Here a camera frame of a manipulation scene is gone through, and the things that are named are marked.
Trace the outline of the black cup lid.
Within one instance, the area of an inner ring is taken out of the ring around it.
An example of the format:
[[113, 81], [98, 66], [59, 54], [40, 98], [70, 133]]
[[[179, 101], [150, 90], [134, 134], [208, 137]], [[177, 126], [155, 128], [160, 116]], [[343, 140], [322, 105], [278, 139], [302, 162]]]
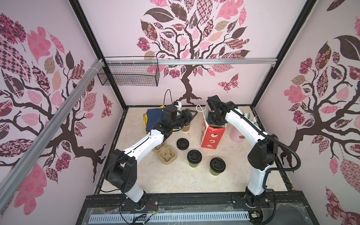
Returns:
[[190, 150], [187, 154], [187, 160], [202, 160], [202, 154], [198, 150]]
[[212, 168], [213, 170], [224, 170], [226, 169], [226, 163], [223, 159], [219, 158], [219, 157], [214, 157], [211, 161], [210, 161], [210, 168]]

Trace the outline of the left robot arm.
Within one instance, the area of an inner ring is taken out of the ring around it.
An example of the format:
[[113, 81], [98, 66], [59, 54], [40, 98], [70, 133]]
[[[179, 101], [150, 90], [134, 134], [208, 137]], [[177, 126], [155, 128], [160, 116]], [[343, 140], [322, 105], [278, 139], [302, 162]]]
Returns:
[[181, 107], [180, 102], [167, 105], [162, 109], [162, 117], [144, 138], [127, 149], [114, 150], [110, 156], [104, 179], [125, 194], [135, 209], [143, 209], [146, 204], [146, 193], [137, 184], [138, 164], [150, 151], [166, 141], [175, 128], [190, 125], [198, 114], [196, 110], [182, 110]]

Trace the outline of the green paper coffee cup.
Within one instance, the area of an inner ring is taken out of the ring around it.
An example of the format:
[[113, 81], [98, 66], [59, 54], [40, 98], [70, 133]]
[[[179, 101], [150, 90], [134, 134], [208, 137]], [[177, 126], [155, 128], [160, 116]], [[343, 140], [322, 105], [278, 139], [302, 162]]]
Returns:
[[189, 160], [188, 161], [189, 166], [192, 167], [192, 168], [198, 167], [200, 163], [201, 163], [200, 160], [195, 160], [195, 161], [194, 160]]

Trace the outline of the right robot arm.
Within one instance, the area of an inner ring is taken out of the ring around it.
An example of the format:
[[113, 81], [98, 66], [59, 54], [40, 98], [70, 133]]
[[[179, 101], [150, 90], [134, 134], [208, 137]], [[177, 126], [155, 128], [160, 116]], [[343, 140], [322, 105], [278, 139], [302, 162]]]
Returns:
[[[252, 166], [250, 181], [245, 190], [245, 202], [250, 208], [256, 208], [265, 198], [265, 192], [270, 191], [266, 187], [269, 174], [272, 171], [291, 172], [301, 166], [301, 159], [289, 146], [281, 143], [276, 135], [269, 135], [252, 123], [233, 102], [222, 102], [217, 95], [208, 97], [207, 105], [210, 108], [208, 121], [215, 125], [230, 123], [251, 144], [252, 150], [247, 156]], [[296, 165], [291, 168], [277, 168], [272, 165], [278, 155], [278, 148], [287, 150], [296, 159]]]

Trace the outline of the pink cylinder holder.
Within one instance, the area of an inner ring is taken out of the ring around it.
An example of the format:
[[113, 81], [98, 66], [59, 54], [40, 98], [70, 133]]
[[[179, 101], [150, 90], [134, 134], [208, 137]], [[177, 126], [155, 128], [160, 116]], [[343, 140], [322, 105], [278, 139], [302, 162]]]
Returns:
[[234, 143], [242, 143], [246, 138], [237, 128], [233, 127], [230, 132], [230, 139]]

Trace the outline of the red white paper bag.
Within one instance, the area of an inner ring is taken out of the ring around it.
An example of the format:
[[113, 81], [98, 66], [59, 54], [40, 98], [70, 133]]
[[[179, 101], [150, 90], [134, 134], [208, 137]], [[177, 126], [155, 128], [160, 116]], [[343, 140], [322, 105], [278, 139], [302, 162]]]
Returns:
[[210, 112], [208, 104], [206, 104], [205, 107], [197, 105], [196, 110], [202, 113], [200, 147], [215, 150], [225, 133], [226, 125], [213, 125], [208, 122]]

